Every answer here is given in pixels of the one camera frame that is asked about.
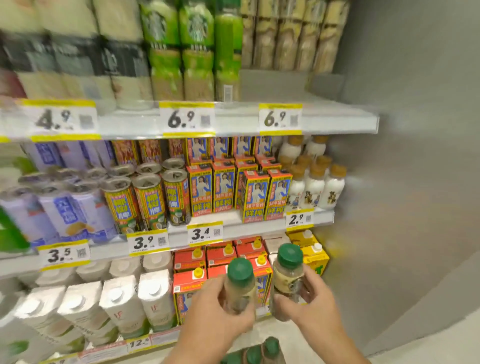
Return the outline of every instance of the green bottle cap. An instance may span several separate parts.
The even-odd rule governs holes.
[[[262,362],[262,349],[260,345],[252,346],[247,350],[247,363],[260,364]]]
[[[269,359],[275,359],[280,353],[280,343],[278,339],[270,336],[264,341],[264,355]]]
[[[221,364],[241,364],[241,352],[231,352],[225,355]]]
[[[282,267],[295,269],[303,262],[303,253],[295,244],[282,244],[278,249],[277,260]]]
[[[245,258],[235,258],[228,265],[227,277],[234,285],[246,287],[255,278],[253,266]]]

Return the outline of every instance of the wall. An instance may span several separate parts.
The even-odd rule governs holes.
[[[316,233],[328,237],[325,280],[363,349],[479,249],[479,11],[475,0],[352,7],[336,64],[346,75],[342,100],[379,112],[380,130],[332,138],[347,187],[335,224]]]

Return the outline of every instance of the person's left hand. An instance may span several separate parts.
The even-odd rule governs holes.
[[[218,296],[226,276],[209,279],[192,299],[192,305],[180,330],[177,345],[168,363],[219,363],[242,333],[255,322],[255,305],[251,302],[240,315],[230,315],[221,306]]]

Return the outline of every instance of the white shelf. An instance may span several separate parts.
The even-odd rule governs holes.
[[[307,73],[242,70],[242,102],[215,103],[216,135],[258,135],[258,104],[262,102],[302,103],[304,134],[378,132],[378,115],[318,97],[305,90],[307,80]],[[161,109],[117,110],[99,116],[98,133],[109,140],[161,138],[165,128],[160,123],[160,112]],[[31,121],[21,111],[4,111],[0,118],[0,134],[12,140],[26,140],[29,123]]]
[[[314,225],[333,224],[335,213],[333,210],[322,210],[317,208],[313,215]],[[223,239],[229,241],[243,236],[261,235],[268,232],[284,231],[286,226],[285,218],[271,221],[253,222],[242,224],[240,212],[227,211],[216,214],[204,215],[192,218],[191,224],[200,224],[207,222],[223,222]],[[187,227],[170,226],[168,227],[168,240],[171,250],[188,247]],[[125,258],[129,255],[127,240],[124,235],[118,235],[108,243],[102,245],[92,245],[91,260],[105,260]],[[0,259],[0,279],[14,277],[16,275],[40,270],[40,259],[37,255],[22,255],[12,258]]]

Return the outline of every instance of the price tag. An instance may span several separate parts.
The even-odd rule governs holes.
[[[22,100],[21,105],[34,142],[101,139],[94,101]]]
[[[314,208],[287,212],[287,231],[313,228]]]
[[[167,229],[127,234],[130,256],[145,255],[170,249]]]
[[[260,135],[301,135],[302,104],[260,104]]]
[[[41,259],[42,271],[90,263],[90,247],[87,239],[39,246],[38,255]]]
[[[160,128],[164,137],[215,136],[213,102],[160,102]]]
[[[152,341],[149,335],[141,336],[136,339],[129,339],[127,341],[128,354],[139,352],[152,347]]]
[[[188,244],[200,246],[223,241],[223,221],[187,225]]]

